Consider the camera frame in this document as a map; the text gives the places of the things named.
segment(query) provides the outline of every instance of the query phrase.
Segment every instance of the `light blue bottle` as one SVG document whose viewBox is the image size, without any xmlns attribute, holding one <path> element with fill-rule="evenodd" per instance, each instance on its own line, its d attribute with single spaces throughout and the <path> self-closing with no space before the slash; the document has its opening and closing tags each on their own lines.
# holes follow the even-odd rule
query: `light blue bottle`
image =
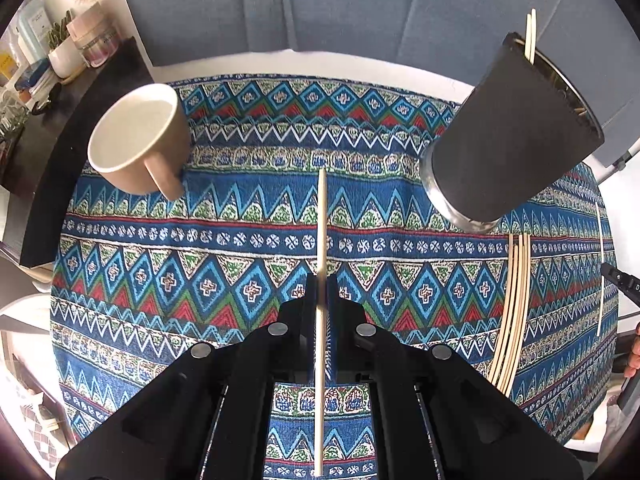
<svg viewBox="0 0 640 480">
<path fill-rule="evenodd" d="M 40 0 L 25 0 L 18 11 L 18 32 L 33 59 L 47 57 L 51 22 Z"/>
</svg>

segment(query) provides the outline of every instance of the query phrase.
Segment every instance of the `human hand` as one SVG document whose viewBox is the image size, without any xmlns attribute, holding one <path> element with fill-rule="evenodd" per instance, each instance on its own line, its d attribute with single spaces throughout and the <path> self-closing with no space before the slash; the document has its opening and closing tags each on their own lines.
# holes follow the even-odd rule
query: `human hand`
<svg viewBox="0 0 640 480">
<path fill-rule="evenodd" d="M 636 326 L 636 338 L 631 346 L 631 354 L 626 362 L 625 377 L 633 377 L 640 368 L 640 323 Z"/>
</svg>

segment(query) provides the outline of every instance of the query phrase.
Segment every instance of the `black container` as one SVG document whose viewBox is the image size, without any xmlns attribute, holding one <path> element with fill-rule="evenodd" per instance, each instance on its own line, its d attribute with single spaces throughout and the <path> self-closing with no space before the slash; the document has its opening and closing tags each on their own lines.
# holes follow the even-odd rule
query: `black container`
<svg viewBox="0 0 640 480">
<path fill-rule="evenodd" d="M 569 80 L 512 32 L 448 129 L 420 156 L 433 205 L 467 232 L 485 232 L 604 142 Z"/>
</svg>

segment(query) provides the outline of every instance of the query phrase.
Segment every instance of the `white plant pot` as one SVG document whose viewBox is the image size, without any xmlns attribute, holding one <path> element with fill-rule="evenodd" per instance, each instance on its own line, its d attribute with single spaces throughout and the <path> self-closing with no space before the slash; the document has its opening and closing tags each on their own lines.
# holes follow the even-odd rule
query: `white plant pot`
<svg viewBox="0 0 640 480">
<path fill-rule="evenodd" d="M 60 79 L 66 79 L 81 66 L 84 66 L 84 59 L 71 37 L 66 38 L 56 49 L 49 53 L 49 61 L 53 71 Z"/>
</svg>

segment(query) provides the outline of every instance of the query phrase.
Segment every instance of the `silver base of container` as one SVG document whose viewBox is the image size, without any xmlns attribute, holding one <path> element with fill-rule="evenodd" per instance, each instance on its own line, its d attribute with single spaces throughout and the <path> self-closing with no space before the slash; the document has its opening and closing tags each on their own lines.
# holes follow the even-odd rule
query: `silver base of container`
<svg viewBox="0 0 640 480">
<path fill-rule="evenodd" d="M 481 234 L 490 231 L 498 224 L 499 218 L 491 222 L 472 220 L 454 208 L 443 195 L 433 174 L 432 157 L 433 147 L 436 142 L 438 141 L 430 142 L 420 154 L 420 180 L 424 190 L 427 192 L 427 197 L 444 218 L 465 233 Z"/>
</svg>

